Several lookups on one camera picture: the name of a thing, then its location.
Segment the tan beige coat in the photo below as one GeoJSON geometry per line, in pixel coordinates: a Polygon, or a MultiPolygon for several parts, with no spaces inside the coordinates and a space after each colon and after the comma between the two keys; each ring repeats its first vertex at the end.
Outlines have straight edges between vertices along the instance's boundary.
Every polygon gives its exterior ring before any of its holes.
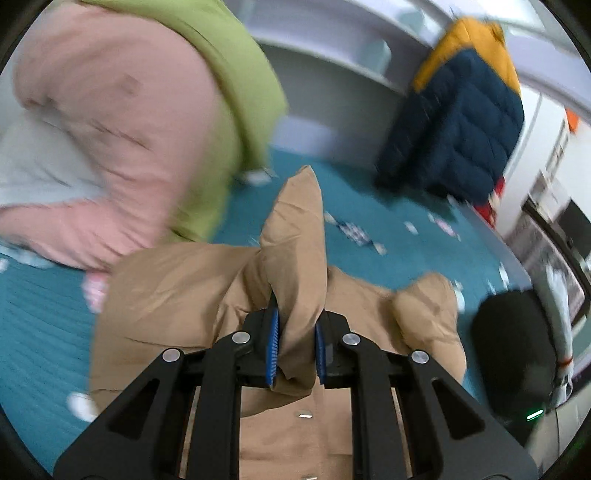
{"type": "Polygon", "coordinates": [[[314,365],[322,311],[401,355],[423,350],[462,380],[466,354],[453,284],[439,273],[391,291],[327,262],[322,191],[315,172],[287,179],[256,247],[176,243],[124,258],[95,324],[89,393],[106,408],[167,348],[193,352],[242,327],[270,297],[280,307],[279,365],[269,390],[242,394],[244,479],[348,479],[351,397],[326,390],[314,365]]]}

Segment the teal quilted bedspread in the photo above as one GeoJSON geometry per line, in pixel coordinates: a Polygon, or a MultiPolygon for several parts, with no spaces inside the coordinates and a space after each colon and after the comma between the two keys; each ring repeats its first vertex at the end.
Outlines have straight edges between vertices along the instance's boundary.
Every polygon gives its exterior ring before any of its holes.
{"type": "MultiPolygon", "coordinates": [[[[338,228],[325,231],[329,263],[351,276],[397,290],[435,271],[457,285],[465,308],[463,344],[481,302],[529,275],[511,250],[470,208],[425,193],[383,197],[372,171],[276,150],[273,177],[263,186],[237,186],[215,241],[256,245],[281,185],[303,166],[315,170],[325,209],[365,230],[386,248],[360,247],[338,228]]],[[[62,266],[35,268],[1,260],[1,405],[30,453],[46,469],[84,429],[67,398],[88,388],[95,319],[82,294],[84,275],[62,266]]]]}

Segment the navy and yellow puffer jacket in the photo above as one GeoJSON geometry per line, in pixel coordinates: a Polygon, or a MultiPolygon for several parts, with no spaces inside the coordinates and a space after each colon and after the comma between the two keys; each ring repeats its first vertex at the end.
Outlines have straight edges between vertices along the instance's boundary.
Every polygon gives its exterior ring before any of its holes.
{"type": "Polygon", "coordinates": [[[495,225],[525,121],[501,25],[456,20],[421,64],[377,159],[376,185],[472,205],[495,225]]]}

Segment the pink and green puffer jacket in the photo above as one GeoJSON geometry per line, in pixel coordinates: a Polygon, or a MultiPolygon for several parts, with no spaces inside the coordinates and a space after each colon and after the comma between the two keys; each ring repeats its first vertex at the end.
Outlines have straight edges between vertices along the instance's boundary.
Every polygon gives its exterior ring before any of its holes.
{"type": "Polygon", "coordinates": [[[84,270],[211,238],[287,113],[269,60],[221,1],[55,1],[19,45],[13,88],[13,183],[25,164],[55,176],[40,138],[83,154],[102,190],[5,203],[1,237],[84,270]]]}

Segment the white bed headboard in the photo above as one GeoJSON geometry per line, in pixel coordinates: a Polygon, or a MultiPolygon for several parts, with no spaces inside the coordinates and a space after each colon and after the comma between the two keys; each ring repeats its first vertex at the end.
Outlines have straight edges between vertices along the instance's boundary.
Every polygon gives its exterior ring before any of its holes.
{"type": "Polygon", "coordinates": [[[363,163],[452,23],[500,25],[522,85],[590,117],[590,69],[539,1],[230,1],[273,63],[290,111],[276,149],[363,163]]]}

